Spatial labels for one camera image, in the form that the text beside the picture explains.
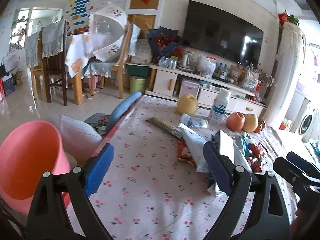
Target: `washing machine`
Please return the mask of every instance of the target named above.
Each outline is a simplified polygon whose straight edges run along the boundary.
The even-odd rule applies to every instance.
[[[285,115],[286,119],[292,121],[290,132],[298,134],[301,139],[311,129],[316,109],[312,107],[311,101],[300,90],[296,89],[289,109]]]

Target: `lace tablecloth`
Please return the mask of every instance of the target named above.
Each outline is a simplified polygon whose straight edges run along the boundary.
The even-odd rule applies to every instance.
[[[208,110],[199,109],[196,116],[207,117]],[[112,138],[106,138],[115,149],[114,160],[96,194],[90,197],[109,233],[114,239],[203,239],[220,214],[227,196],[208,194],[206,173],[176,159],[177,143],[171,135],[146,122],[150,117],[162,119],[177,127],[181,115],[176,102],[144,96],[123,119]],[[234,132],[221,125],[196,129],[207,140],[219,129]],[[263,172],[272,170],[273,161],[286,156],[281,140],[274,130],[265,128],[253,134],[269,151]],[[290,220],[296,210],[292,187],[276,175],[287,205]],[[253,199],[249,193],[243,214],[233,232],[243,230]],[[72,205],[68,215],[75,232],[83,234]]]

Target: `drawer handle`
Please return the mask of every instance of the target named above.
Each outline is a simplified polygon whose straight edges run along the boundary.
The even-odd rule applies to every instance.
[[[169,87],[168,87],[169,91],[172,90],[172,85],[173,85],[173,78],[170,79],[170,81],[169,81]]]

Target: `white bottle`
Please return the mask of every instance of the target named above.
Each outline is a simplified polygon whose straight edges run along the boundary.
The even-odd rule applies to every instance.
[[[227,105],[230,102],[230,91],[222,88],[216,97],[209,114],[209,123],[217,124],[224,115]]]

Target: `white plastic bag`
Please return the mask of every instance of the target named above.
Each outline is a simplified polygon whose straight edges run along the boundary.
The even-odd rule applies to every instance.
[[[259,73],[252,67],[247,66],[247,70],[244,76],[242,88],[252,93],[255,92],[259,82]]]
[[[217,59],[214,57],[207,57],[200,54],[198,56],[198,64],[196,69],[200,72],[200,76],[211,78],[216,69]]]
[[[180,131],[183,135],[183,139],[192,154],[197,166],[197,172],[209,172],[207,162],[203,157],[203,145],[207,142],[203,137],[199,136],[195,131],[183,123],[179,123]]]

